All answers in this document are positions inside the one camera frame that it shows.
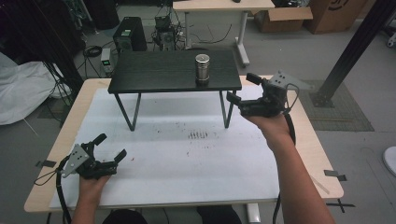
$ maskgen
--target carpet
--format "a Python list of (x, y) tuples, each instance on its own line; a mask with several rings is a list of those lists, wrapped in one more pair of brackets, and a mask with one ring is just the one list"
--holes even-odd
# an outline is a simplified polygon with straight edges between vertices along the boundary
[(334, 107), (314, 107), (310, 92), (316, 92), (323, 80), (305, 80), (315, 86), (313, 91), (300, 91), (300, 101), (316, 131), (373, 132), (374, 128), (342, 83), (332, 98)]

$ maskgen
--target hand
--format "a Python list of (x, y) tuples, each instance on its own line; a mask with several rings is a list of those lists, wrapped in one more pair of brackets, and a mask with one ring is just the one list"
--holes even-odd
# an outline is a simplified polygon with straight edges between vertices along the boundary
[(267, 140), (268, 147), (273, 151), (281, 147), (285, 141), (291, 141), (288, 123), (282, 114), (272, 118), (256, 116), (244, 118), (257, 125)]
[(110, 175), (102, 176), (99, 179), (84, 179), (80, 177), (78, 202), (95, 206), (96, 208), (99, 205), (103, 187), (109, 178)]

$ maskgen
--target black tabletop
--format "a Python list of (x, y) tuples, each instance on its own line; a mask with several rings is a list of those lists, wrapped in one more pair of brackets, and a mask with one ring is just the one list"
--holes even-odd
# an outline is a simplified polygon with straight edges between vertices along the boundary
[[(209, 83), (195, 84), (195, 56), (210, 57)], [(231, 50), (124, 51), (119, 58), (109, 93), (169, 91), (239, 91)]]

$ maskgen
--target forearm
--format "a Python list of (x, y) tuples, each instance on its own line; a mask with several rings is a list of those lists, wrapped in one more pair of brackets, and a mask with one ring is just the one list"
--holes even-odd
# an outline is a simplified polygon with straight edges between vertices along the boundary
[(291, 139), (273, 147), (285, 223), (334, 223)]
[(73, 215), (73, 224), (94, 224), (97, 205), (78, 201)]

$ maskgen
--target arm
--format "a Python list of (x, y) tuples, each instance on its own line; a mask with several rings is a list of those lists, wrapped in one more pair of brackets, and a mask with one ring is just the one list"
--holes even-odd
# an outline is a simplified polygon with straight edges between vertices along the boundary
[(274, 152), (285, 223), (334, 223), (291, 140), (284, 116), (246, 119), (262, 130)]
[(79, 178), (79, 195), (76, 211), (73, 215), (73, 224), (93, 224), (95, 223), (95, 211), (99, 205), (103, 187), (109, 175), (99, 179)]

